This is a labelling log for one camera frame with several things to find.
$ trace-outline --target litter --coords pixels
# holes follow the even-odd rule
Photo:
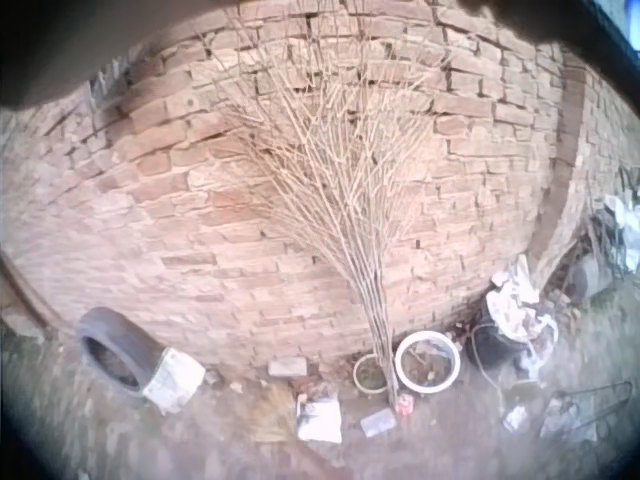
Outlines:
[[[396,417],[390,408],[385,408],[360,420],[360,426],[367,438],[375,437],[395,428],[397,425]]]
[[[175,348],[166,348],[142,395],[160,412],[177,413],[202,383],[205,369],[195,359]]]
[[[309,401],[307,395],[299,395],[296,418],[300,440],[342,443],[342,415],[337,396]]]
[[[518,430],[529,418],[523,405],[518,405],[504,418],[503,424],[510,432]]]

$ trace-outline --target trash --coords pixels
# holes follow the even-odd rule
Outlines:
[[[202,383],[205,369],[175,348],[166,348],[142,395],[157,405],[162,414],[177,413]]]
[[[307,359],[304,357],[283,357],[269,362],[272,377],[306,377]]]
[[[540,369],[551,358],[551,354],[558,343],[558,324],[549,315],[543,315],[543,331],[529,342],[529,348],[516,357],[516,366],[527,373],[529,380],[537,381]]]
[[[552,398],[540,430],[541,438],[558,437],[571,443],[598,440],[594,417],[594,397],[579,400]]]
[[[306,395],[299,395],[296,418],[300,440],[342,443],[342,415],[337,396],[310,401]]]
[[[231,382],[229,388],[236,393],[242,393],[242,384],[240,382]]]
[[[385,408],[360,420],[360,426],[367,438],[375,437],[395,428],[397,425],[396,417],[390,408]]]
[[[518,430],[528,419],[527,409],[523,405],[516,406],[509,414],[504,418],[503,424],[510,432]]]
[[[408,393],[402,393],[396,403],[396,413],[401,417],[408,417],[413,413],[414,398]]]

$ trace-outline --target white container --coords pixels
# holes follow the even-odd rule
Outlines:
[[[446,352],[449,360],[451,360],[451,372],[449,373],[447,378],[445,378],[444,381],[438,385],[418,385],[417,383],[411,381],[402,369],[402,355],[414,343],[422,341],[428,341],[440,347]],[[430,330],[424,330],[421,332],[412,333],[407,338],[405,338],[402,343],[400,343],[400,346],[396,351],[395,364],[396,372],[398,374],[398,377],[400,378],[400,381],[408,388],[417,393],[438,393],[446,388],[449,388],[451,384],[456,380],[456,378],[458,378],[458,375],[460,374],[460,352],[458,352],[458,349],[456,348],[454,343],[445,335]]]

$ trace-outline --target debris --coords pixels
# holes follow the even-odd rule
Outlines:
[[[296,417],[300,440],[342,443],[342,415],[337,396],[309,401],[306,395],[299,395]]]
[[[401,417],[408,417],[413,413],[414,398],[408,393],[402,393],[398,397],[396,413]]]
[[[367,438],[375,437],[395,428],[397,425],[396,417],[390,408],[385,408],[360,420],[360,426]]]
[[[222,378],[220,377],[220,374],[215,370],[207,370],[204,374],[204,382],[209,386],[213,386],[221,381]]]
[[[266,386],[248,415],[249,436],[258,443],[289,442],[296,437],[296,404],[282,383]]]
[[[168,347],[142,395],[155,403],[163,414],[177,413],[196,392],[204,375],[204,367],[195,359]]]
[[[229,388],[236,393],[242,393],[242,384],[240,382],[231,382]]]
[[[541,438],[558,437],[571,443],[598,440],[594,417],[594,397],[571,401],[568,397],[552,398],[540,430]]]
[[[527,409],[524,408],[523,405],[518,405],[513,410],[511,410],[511,412],[509,412],[502,423],[507,428],[507,430],[509,430],[510,432],[515,432],[524,424],[527,418]]]
[[[272,377],[306,377],[307,359],[304,357],[282,357],[269,362]]]

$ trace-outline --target tire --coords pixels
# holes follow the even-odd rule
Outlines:
[[[153,377],[164,346],[124,315],[106,307],[85,313],[76,336],[89,364],[118,390],[136,398]]]

